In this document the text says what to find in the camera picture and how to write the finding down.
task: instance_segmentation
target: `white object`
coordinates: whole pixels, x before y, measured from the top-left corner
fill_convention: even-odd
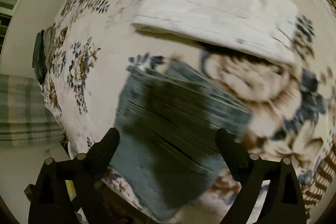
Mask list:
[[[293,64],[297,13],[290,0],[143,0],[133,25]]]

